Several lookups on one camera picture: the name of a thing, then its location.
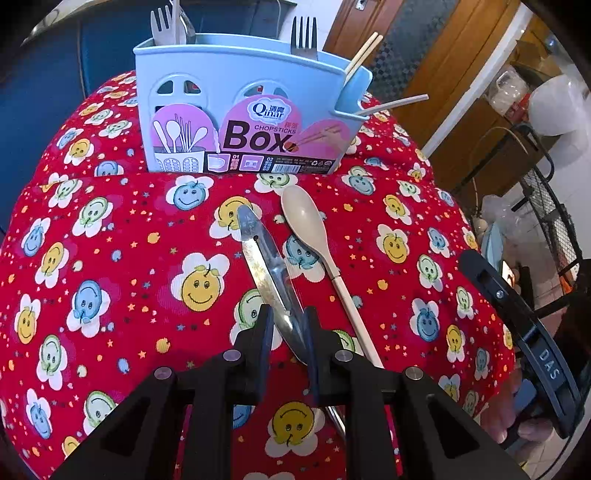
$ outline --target finger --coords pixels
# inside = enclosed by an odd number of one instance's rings
[[[518,433],[523,439],[530,442],[545,442],[554,431],[552,422],[549,419],[531,419],[519,424]]]

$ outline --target light blue plastic utensil holder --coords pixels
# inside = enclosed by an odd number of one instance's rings
[[[299,108],[303,129],[319,120],[335,119],[347,125],[351,141],[368,119],[354,112],[362,110],[361,98],[372,73],[361,67],[343,87],[349,60],[330,53],[319,51],[315,61],[292,55],[290,44],[282,41],[209,33],[198,34],[196,43],[188,45],[155,46],[150,38],[136,46],[134,53],[139,120],[149,171],[162,171],[150,135],[152,117],[172,103],[198,106],[220,130],[230,109],[247,98],[245,94],[253,87],[262,86],[263,95],[286,96]],[[186,92],[187,80],[199,87],[198,93]],[[159,93],[168,81],[172,81],[172,92]],[[338,167],[345,151],[328,173]],[[179,160],[170,171],[185,171],[182,165]]]

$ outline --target human hand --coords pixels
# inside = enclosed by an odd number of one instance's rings
[[[480,426],[497,442],[502,443],[507,438],[507,429],[515,423],[515,407],[513,395],[521,385],[521,370],[514,370],[509,378],[501,385],[501,390],[491,398],[489,407],[480,415]],[[533,449],[550,438],[554,431],[549,419],[531,419],[519,424],[518,434],[528,440],[516,455],[519,462],[529,458]]]

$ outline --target wooden chopsticks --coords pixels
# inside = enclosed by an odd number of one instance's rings
[[[345,68],[345,73],[347,74],[345,85],[353,77],[353,75],[355,75],[357,69],[363,65],[363,62],[365,62],[365,60],[377,48],[383,39],[384,36],[378,35],[378,32],[374,32],[370,35],[363,46],[355,54],[355,57],[353,57],[353,59],[349,62],[347,68]]]

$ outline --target white wall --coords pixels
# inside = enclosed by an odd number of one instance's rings
[[[283,28],[279,35],[279,39],[289,42],[291,41],[291,25],[294,17],[304,17],[304,28],[306,28],[306,17],[316,17],[316,24],[318,28],[318,48],[322,49],[326,42],[326,37],[329,36],[330,27],[335,20],[336,14],[339,11],[342,0],[294,0],[297,6],[292,8],[290,13],[285,18]]]

